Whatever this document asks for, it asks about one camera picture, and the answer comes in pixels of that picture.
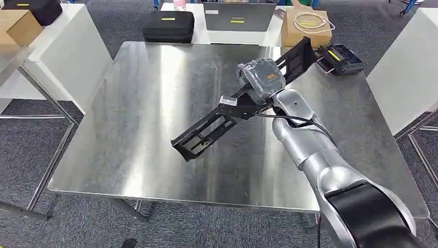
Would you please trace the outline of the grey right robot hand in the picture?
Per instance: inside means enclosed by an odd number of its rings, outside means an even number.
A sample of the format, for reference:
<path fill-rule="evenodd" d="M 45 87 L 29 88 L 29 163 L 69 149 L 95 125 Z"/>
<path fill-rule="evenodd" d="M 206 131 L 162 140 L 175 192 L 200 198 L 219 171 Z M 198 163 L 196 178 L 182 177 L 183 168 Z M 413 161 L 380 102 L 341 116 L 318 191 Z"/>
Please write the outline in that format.
<path fill-rule="evenodd" d="M 283 74 L 271 58 L 257 58 L 238 64 L 237 78 L 242 86 L 250 84 L 251 89 L 247 93 L 256 104 L 265 104 L 286 85 Z"/>

